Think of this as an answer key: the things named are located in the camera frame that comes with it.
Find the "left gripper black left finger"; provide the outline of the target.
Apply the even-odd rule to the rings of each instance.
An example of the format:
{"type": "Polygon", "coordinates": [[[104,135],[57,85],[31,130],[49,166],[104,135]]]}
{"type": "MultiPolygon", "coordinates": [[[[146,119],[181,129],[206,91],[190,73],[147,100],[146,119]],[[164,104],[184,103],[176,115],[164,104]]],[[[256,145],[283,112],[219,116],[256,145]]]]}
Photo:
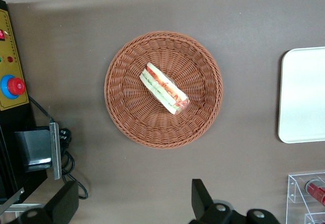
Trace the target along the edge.
{"type": "Polygon", "coordinates": [[[68,181],[44,207],[25,211],[15,223],[70,223],[78,207],[78,184],[68,181]]]}

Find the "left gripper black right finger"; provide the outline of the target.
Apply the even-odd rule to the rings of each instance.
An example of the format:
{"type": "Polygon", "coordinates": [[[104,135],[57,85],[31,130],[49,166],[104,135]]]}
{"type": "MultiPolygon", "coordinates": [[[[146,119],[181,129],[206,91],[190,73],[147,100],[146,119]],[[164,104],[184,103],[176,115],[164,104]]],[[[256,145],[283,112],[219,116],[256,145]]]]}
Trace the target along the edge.
{"type": "Polygon", "coordinates": [[[201,179],[191,183],[191,205],[195,219],[189,223],[245,223],[245,216],[230,208],[229,204],[214,203],[201,179]]]}

